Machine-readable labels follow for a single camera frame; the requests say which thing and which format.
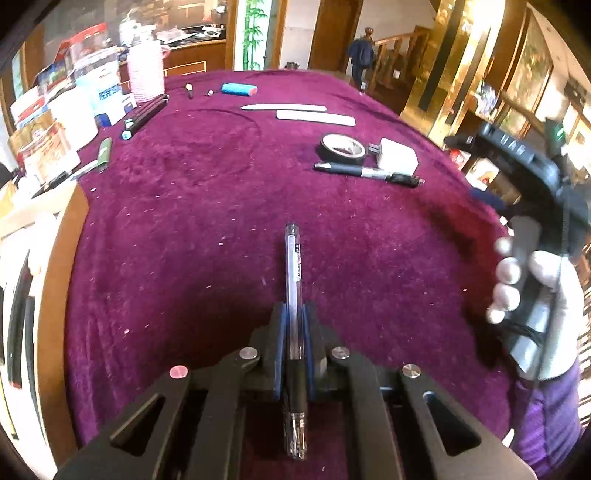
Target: black pen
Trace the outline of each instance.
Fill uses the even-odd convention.
[[[285,286],[287,290],[287,351],[285,355],[284,435],[290,457],[305,460],[308,392],[301,296],[300,229],[285,228]]]
[[[391,173],[380,168],[362,167],[360,165],[348,165],[343,163],[316,163],[314,169],[327,173],[336,173],[339,175],[348,175],[350,177],[361,177],[364,179],[374,179],[396,183],[407,187],[418,187],[425,183],[423,179],[403,175],[400,173]]]

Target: gray glove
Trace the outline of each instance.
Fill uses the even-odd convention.
[[[511,238],[500,238],[495,243],[495,250],[504,258],[496,268],[496,277],[500,283],[493,291],[493,303],[486,312],[489,323],[498,324],[505,318],[505,312],[514,311],[521,301],[519,291],[511,285],[521,277],[521,266],[511,254]],[[537,251],[531,254],[528,268],[531,274],[543,285],[554,288],[557,284],[558,271],[562,262],[558,298],[556,299],[555,317],[550,323],[544,363],[540,371],[540,380],[559,377],[572,367],[577,357],[577,338],[582,328],[583,290],[574,266],[567,258],[549,252]],[[548,316],[550,298],[545,301],[541,315]],[[517,367],[519,376],[533,380],[541,361],[538,348],[536,358],[527,371]]]

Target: round tabletop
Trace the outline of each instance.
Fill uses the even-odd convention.
[[[184,85],[193,84],[194,98]],[[215,93],[258,86],[251,98]],[[213,72],[167,79],[170,103],[111,163],[80,180],[90,203],[66,318],[67,388],[82,444],[175,365],[214,365],[248,344],[285,299],[284,228],[301,231],[304,300],[375,364],[413,363],[496,435],[509,425],[510,378],[484,318],[495,283],[498,218],[452,161],[396,114],[334,77]],[[278,120],[250,103],[312,103],[355,127]],[[412,147],[424,185],[313,171],[327,133]],[[366,166],[375,166],[368,157]],[[282,454],[280,411],[253,407],[243,478],[336,478],[346,471],[340,411],[312,406],[310,460]]]

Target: pink screw head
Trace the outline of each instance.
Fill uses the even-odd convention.
[[[177,365],[170,369],[170,376],[172,378],[185,378],[189,374],[189,369],[184,365]]]

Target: roll of tape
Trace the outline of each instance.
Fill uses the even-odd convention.
[[[325,162],[363,165],[367,149],[358,140],[341,134],[328,134],[322,137],[318,155]]]

